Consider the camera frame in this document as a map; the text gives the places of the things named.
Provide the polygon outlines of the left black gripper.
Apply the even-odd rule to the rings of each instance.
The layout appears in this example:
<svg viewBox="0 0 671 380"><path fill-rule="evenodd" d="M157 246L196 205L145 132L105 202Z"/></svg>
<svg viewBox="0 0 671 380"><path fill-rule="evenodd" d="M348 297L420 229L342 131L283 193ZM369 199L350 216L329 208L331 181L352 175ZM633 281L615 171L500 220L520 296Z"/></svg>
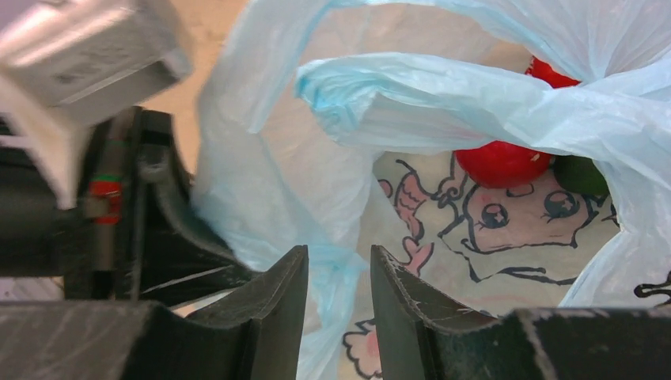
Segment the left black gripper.
<svg viewBox="0 0 671 380"><path fill-rule="evenodd" d="M87 298L99 245L120 223L138 160L144 195L138 298L178 306L238 288L257 276L191 209L189 173L172 143L172 116L133 107L93 129L75 164L75 204L60 209L21 139L1 126L1 277L66 281L68 298Z"/></svg>

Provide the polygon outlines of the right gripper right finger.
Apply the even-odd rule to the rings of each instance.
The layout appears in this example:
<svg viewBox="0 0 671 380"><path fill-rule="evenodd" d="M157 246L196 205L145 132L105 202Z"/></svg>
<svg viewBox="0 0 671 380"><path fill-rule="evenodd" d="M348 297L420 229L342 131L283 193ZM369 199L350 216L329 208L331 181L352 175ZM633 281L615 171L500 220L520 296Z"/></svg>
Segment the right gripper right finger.
<svg viewBox="0 0 671 380"><path fill-rule="evenodd" d="M667 379L670 309L534 308L497 319L370 256L386 379Z"/></svg>

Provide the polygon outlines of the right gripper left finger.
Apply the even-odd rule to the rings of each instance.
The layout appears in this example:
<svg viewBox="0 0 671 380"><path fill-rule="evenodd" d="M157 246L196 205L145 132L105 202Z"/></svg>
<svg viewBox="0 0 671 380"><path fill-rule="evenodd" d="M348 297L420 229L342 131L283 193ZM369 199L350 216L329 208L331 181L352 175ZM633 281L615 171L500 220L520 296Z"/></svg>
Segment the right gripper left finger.
<svg viewBox="0 0 671 380"><path fill-rule="evenodd" d="M180 317L158 302L4 302L4 379L294 379L308 249Z"/></svg>

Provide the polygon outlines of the red fake apple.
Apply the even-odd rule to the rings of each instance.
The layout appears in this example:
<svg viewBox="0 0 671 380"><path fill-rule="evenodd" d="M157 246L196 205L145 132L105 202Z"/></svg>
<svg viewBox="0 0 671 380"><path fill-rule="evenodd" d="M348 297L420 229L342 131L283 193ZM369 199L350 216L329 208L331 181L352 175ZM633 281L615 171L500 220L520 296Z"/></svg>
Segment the red fake apple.
<svg viewBox="0 0 671 380"><path fill-rule="evenodd" d="M515 188L530 184L549 168L553 156L502 141L470 150L456 150L460 167L484 188Z"/></svg>

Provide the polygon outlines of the light blue plastic bag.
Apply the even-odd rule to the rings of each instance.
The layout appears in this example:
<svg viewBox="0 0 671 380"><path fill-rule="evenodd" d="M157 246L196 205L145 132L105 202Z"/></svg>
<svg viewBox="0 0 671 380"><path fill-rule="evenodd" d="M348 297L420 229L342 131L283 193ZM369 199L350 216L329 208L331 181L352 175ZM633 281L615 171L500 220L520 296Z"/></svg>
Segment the light blue plastic bag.
<svg viewBox="0 0 671 380"><path fill-rule="evenodd" d="M386 379L375 245L494 318L670 304L667 1L252 1L198 111L198 215L259 271L309 251L299 379ZM494 141L551 164L481 187L454 152ZM563 189L556 156L610 193Z"/></svg>

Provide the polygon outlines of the dark green fake avocado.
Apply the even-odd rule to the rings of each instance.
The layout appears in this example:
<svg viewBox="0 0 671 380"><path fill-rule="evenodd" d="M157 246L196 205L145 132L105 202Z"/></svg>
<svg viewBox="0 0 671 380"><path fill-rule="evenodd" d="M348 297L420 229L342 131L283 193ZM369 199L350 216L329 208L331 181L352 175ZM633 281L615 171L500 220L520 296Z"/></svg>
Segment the dark green fake avocado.
<svg viewBox="0 0 671 380"><path fill-rule="evenodd" d="M552 169L557 183L568 192L591 196L610 193L604 176L590 158L556 156Z"/></svg>

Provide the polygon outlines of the red fake fruit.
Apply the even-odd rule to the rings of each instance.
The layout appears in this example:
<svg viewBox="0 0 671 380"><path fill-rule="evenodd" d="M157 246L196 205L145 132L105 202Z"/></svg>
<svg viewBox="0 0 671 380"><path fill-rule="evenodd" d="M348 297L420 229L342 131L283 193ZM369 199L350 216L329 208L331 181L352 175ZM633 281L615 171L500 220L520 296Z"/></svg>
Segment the red fake fruit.
<svg viewBox="0 0 671 380"><path fill-rule="evenodd" d="M529 67L525 71L525 75L541 79L547 82L553 89L577 86L581 83L578 80L554 71L548 63L543 62L535 56L532 57Z"/></svg>

